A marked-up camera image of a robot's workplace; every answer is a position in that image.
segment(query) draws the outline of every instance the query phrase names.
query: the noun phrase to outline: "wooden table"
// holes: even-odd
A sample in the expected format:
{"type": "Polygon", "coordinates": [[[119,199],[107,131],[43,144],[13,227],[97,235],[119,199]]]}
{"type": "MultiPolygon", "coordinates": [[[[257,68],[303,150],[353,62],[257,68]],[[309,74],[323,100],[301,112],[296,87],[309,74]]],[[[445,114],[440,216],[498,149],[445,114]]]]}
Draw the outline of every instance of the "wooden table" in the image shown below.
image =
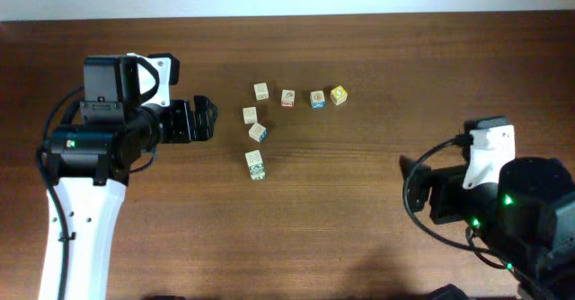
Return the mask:
{"type": "MultiPolygon", "coordinates": [[[[517,155],[556,156],[574,172],[574,30],[574,12],[3,22],[0,297],[40,287],[48,211],[33,154],[45,118],[83,82],[85,56],[127,52],[172,52],[172,97],[205,94],[220,117],[212,140],[160,146],[131,178],[109,299],[381,298],[448,283],[512,295],[509,273],[411,223],[398,158],[503,114],[517,155]],[[255,101],[258,82],[269,100],[255,101]],[[310,91],[338,84],[348,101],[311,109],[310,91]],[[282,89],[296,91],[294,109],[279,106],[282,89]],[[249,106],[269,129],[262,144],[243,123],[249,106]],[[265,181],[250,180],[254,149],[265,181]]],[[[430,164],[461,162],[453,149],[430,164]]],[[[464,240],[463,225],[434,228],[464,240]]]]}

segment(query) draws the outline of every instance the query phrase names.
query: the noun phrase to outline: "green led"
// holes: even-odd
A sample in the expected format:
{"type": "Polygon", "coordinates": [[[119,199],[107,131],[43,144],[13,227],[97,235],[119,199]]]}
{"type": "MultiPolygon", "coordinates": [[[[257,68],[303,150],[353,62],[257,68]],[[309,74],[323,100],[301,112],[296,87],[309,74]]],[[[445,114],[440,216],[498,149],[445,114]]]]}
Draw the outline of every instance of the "green led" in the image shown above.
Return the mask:
{"type": "Polygon", "coordinates": [[[503,199],[503,203],[505,204],[505,206],[512,205],[513,199],[509,195],[505,195],[505,198],[503,199]]]}

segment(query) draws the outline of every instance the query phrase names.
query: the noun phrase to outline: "black cable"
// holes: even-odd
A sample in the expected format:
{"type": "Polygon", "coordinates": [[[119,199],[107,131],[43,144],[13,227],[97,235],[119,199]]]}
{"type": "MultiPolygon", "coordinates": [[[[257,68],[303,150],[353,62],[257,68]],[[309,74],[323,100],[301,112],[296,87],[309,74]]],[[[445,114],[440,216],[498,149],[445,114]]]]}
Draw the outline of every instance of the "black cable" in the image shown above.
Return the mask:
{"type": "Polygon", "coordinates": [[[66,221],[66,214],[64,214],[64,208],[62,207],[62,203],[60,202],[60,198],[58,197],[56,190],[54,190],[54,186],[50,182],[48,172],[46,171],[44,163],[42,162],[42,153],[43,148],[39,147],[36,151],[36,162],[38,164],[38,169],[40,170],[40,175],[44,180],[44,184],[46,185],[46,188],[48,188],[48,193],[52,198],[52,202],[54,202],[54,207],[56,208],[57,216],[60,221],[60,227],[62,228],[62,235],[59,240],[62,242],[62,269],[60,270],[60,285],[58,287],[57,299],[64,300],[66,297],[66,283],[68,280],[70,234],[68,232],[68,224],[66,221]]]}
{"type": "MultiPolygon", "coordinates": [[[[467,229],[465,229],[465,239],[467,239],[467,242],[469,243],[469,246],[475,248],[475,244],[473,243],[473,238],[475,238],[476,235],[473,234],[473,229],[471,227],[467,227],[467,229]]],[[[503,265],[503,264],[498,264],[495,263],[491,260],[489,260],[488,258],[486,258],[485,256],[483,256],[483,254],[479,253],[478,251],[474,251],[473,253],[475,253],[475,256],[477,256],[477,258],[479,258],[479,260],[481,260],[483,263],[489,265],[490,267],[494,268],[494,269],[506,269],[507,266],[503,265]]]]}
{"type": "Polygon", "coordinates": [[[152,166],[152,164],[154,164],[154,162],[155,162],[155,159],[158,157],[158,147],[157,146],[153,147],[152,153],[153,154],[152,154],[152,158],[150,159],[150,161],[148,161],[146,164],[138,167],[137,169],[130,171],[130,174],[142,172],[143,170],[146,170],[147,168],[152,166]]]}
{"type": "Polygon", "coordinates": [[[415,172],[420,168],[420,166],[427,160],[429,159],[433,154],[441,151],[444,148],[453,146],[453,145],[461,145],[462,142],[466,141],[467,137],[465,135],[458,135],[457,137],[451,138],[441,144],[439,144],[438,146],[435,146],[433,148],[431,148],[430,150],[428,150],[428,152],[426,152],[424,155],[422,155],[420,157],[419,160],[417,160],[417,162],[413,165],[413,168],[411,168],[411,171],[409,172],[409,174],[407,175],[407,177],[405,178],[405,182],[403,183],[403,206],[405,207],[405,211],[407,212],[407,214],[410,216],[411,220],[413,221],[413,223],[418,226],[422,231],[424,231],[425,233],[427,233],[429,236],[435,238],[436,240],[449,245],[451,247],[455,247],[459,250],[463,250],[463,251],[473,251],[473,252],[479,252],[479,253],[485,253],[485,254],[489,254],[495,257],[499,257],[499,254],[497,254],[495,251],[492,250],[488,250],[488,249],[483,249],[483,248],[476,248],[470,245],[465,245],[463,243],[458,243],[452,240],[449,240],[443,236],[441,236],[440,234],[435,233],[434,231],[432,231],[431,229],[427,228],[411,211],[410,208],[410,204],[409,204],[409,192],[410,192],[410,182],[411,179],[413,178],[413,175],[415,175],[415,172]]]}
{"type": "Polygon", "coordinates": [[[62,98],[62,100],[56,105],[54,110],[52,110],[52,112],[48,115],[48,118],[46,119],[46,124],[44,124],[44,130],[42,131],[42,142],[46,140],[46,137],[48,137],[48,129],[50,127],[50,122],[52,122],[52,119],[56,115],[56,112],[60,109],[60,107],[62,107],[62,105],[64,105],[64,102],[70,99],[70,97],[72,97],[73,95],[81,92],[83,89],[84,86],[80,85],[77,89],[67,94],[66,97],[62,98]]]}

